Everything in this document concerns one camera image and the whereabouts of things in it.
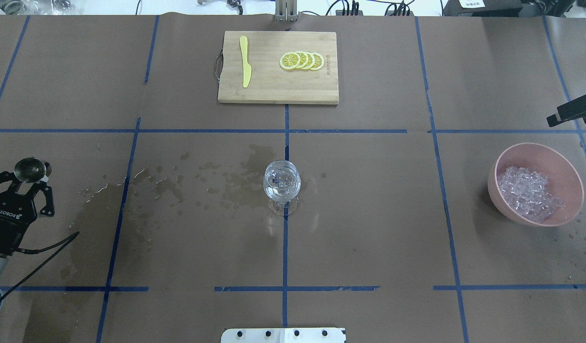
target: metal bracket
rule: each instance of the metal bracket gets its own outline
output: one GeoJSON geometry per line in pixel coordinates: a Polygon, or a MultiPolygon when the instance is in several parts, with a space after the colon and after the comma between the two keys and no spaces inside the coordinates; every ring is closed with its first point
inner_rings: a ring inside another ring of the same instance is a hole
{"type": "Polygon", "coordinates": [[[297,21],[297,0],[276,0],[276,21],[297,21]]]}
{"type": "Polygon", "coordinates": [[[346,343],[344,328],[229,329],[221,343],[346,343]]]}

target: cutting board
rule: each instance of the cutting board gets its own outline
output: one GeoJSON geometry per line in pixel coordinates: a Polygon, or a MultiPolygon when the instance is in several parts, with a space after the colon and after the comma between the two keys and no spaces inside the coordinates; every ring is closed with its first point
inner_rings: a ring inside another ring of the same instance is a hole
{"type": "Polygon", "coordinates": [[[338,104],[336,33],[225,31],[218,99],[241,104],[338,104]],[[243,35],[249,40],[253,68],[247,88],[242,87],[243,35]],[[325,65],[317,71],[280,68],[280,57],[297,50],[321,54],[325,65]]]}

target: white label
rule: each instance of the white label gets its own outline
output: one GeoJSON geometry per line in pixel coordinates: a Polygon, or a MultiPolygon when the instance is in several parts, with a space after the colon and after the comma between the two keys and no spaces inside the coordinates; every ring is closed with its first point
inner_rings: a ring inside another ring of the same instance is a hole
{"type": "Polygon", "coordinates": [[[483,0],[458,0],[463,9],[478,9],[485,7],[483,0]]]}

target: metal jigger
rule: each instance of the metal jigger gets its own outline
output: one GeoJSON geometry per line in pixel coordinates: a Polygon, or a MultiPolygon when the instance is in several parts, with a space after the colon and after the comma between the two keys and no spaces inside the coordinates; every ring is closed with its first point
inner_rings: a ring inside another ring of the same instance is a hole
{"type": "Polygon", "coordinates": [[[16,163],[14,174],[17,180],[32,184],[40,182],[45,176],[51,174],[51,166],[38,158],[25,158],[16,163]]]}

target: bowl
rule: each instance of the bowl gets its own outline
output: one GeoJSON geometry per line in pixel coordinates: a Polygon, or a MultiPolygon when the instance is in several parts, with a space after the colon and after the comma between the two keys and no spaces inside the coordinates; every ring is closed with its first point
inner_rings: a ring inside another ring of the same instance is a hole
{"type": "Polygon", "coordinates": [[[488,176],[487,189],[494,206],[507,218],[528,226],[560,226],[573,220],[583,207],[583,183],[579,173],[570,162],[548,146],[537,143],[520,143],[509,146],[494,163],[488,176]],[[549,176],[548,191],[559,197],[564,206],[559,208],[543,223],[536,223],[522,217],[505,201],[498,188],[497,176],[510,167],[526,167],[549,176]]]}

